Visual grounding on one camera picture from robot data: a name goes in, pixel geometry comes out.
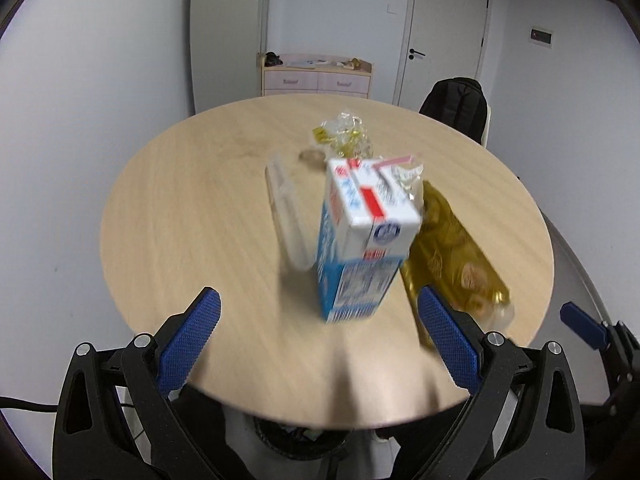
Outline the black trash bin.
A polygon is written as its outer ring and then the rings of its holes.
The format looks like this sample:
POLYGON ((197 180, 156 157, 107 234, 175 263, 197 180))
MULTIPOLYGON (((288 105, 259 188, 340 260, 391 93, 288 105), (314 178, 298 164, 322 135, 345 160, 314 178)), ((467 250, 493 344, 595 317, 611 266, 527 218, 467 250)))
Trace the black trash bin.
POLYGON ((340 452, 352 430, 329 430, 288 426, 272 420, 253 418, 257 437, 271 451, 288 460, 311 462, 340 452))

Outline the blue white milk carton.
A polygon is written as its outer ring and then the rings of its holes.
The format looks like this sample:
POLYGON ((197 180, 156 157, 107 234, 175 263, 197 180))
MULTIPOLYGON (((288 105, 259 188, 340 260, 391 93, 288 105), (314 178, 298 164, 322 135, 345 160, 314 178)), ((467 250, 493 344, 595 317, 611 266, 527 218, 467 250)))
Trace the blue white milk carton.
POLYGON ((332 158, 326 165, 317 276, 328 323, 371 316, 409 255, 422 217, 396 169, 373 159, 332 158))

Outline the wall intercom panel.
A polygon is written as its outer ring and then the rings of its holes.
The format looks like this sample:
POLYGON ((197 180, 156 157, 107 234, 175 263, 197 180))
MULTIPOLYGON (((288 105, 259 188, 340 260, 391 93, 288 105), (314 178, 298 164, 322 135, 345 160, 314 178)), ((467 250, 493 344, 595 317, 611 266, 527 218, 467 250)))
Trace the wall intercom panel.
POLYGON ((529 32, 528 40, 532 44, 538 44, 538 46, 544 46, 546 48, 552 48, 553 32, 548 30, 532 27, 529 32))

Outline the pink drawer cabinet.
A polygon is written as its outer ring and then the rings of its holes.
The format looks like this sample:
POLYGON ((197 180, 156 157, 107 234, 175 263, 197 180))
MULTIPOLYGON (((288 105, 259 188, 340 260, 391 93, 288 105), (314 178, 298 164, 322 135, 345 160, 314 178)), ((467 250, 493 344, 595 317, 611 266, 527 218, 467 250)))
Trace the pink drawer cabinet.
POLYGON ((283 64, 265 67, 259 61, 260 94, 292 93, 344 94, 367 99, 370 96, 373 64, 362 58, 323 54, 278 54, 283 64))

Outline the round wooden table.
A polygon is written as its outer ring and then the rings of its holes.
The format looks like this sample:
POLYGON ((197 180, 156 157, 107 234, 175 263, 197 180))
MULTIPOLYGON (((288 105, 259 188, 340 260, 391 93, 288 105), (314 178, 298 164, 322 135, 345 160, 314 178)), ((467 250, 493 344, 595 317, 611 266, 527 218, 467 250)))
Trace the round wooden table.
POLYGON ((104 280, 130 328, 155 332, 204 288, 221 317, 193 387, 293 426, 369 429, 466 393, 422 344, 399 260, 408 230, 327 162, 312 132, 343 110, 375 157, 410 156, 508 290, 506 336, 529 344, 554 283, 550 236, 521 181, 432 118, 376 101, 282 94, 179 122, 122 170, 104 207, 104 280))

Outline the clear yellow plastic wrapper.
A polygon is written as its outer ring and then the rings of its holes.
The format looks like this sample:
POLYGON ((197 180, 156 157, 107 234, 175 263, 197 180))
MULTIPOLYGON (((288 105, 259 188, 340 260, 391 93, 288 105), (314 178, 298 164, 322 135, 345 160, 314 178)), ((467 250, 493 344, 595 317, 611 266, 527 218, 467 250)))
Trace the clear yellow plastic wrapper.
POLYGON ((359 116, 341 112, 311 130, 314 147, 325 159, 358 158, 373 156, 372 144, 359 116))

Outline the gold foil snack bag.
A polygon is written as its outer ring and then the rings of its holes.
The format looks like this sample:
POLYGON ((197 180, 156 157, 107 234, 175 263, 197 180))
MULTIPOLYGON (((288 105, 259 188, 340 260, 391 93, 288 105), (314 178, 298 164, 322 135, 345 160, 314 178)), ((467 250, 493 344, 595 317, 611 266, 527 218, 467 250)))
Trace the gold foil snack bag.
POLYGON ((422 198, 422 226, 400 268, 411 307, 418 307, 420 290, 431 286, 485 332, 503 332, 514 319, 510 289, 445 196, 427 180, 422 198))

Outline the white chair wooden legs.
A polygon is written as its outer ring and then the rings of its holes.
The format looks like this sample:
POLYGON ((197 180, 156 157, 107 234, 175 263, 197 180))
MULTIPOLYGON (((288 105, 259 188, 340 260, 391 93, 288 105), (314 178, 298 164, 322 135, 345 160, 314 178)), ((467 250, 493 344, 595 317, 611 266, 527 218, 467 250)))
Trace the white chair wooden legs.
POLYGON ((480 144, 482 144, 483 148, 487 148, 487 144, 488 144, 489 127, 490 127, 490 120, 491 120, 491 107, 489 104, 487 104, 486 110, 487 110, 487 113, 486 113, 485 125, 484 125, 482 136, 480 137, 480 144))

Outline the white door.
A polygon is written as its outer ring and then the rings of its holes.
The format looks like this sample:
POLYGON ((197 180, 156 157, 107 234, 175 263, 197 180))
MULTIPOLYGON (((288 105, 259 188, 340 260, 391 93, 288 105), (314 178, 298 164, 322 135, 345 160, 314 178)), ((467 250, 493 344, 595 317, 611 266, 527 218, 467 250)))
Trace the white door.
POLYGON ((436 82, 477 78, 490 0, 411 0, 397 105, 420 110, 436 82))

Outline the clear plastic tube case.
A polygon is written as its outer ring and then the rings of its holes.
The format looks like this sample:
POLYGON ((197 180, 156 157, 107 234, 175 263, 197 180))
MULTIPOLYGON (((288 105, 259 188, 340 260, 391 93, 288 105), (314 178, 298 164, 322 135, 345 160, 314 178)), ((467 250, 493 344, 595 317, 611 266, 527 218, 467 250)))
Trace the clear plastic tube case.
POLYGON ((274 227, 288 264, 297 272, 307 272, 316 259, 305 236, 295 185, 279 154, 268 159, 265 176, 274 227))

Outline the black object on cabinet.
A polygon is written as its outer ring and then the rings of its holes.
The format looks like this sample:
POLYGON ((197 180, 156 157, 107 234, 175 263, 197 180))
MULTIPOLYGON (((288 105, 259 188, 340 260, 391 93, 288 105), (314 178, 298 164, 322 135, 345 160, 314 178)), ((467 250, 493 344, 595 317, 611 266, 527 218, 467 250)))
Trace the black object on cabinet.
POLYGON ((274 52, 267 52, 264 56, 264 66, 265 67, 276 67, 283 64, 280 56, 275 54, 274 52))

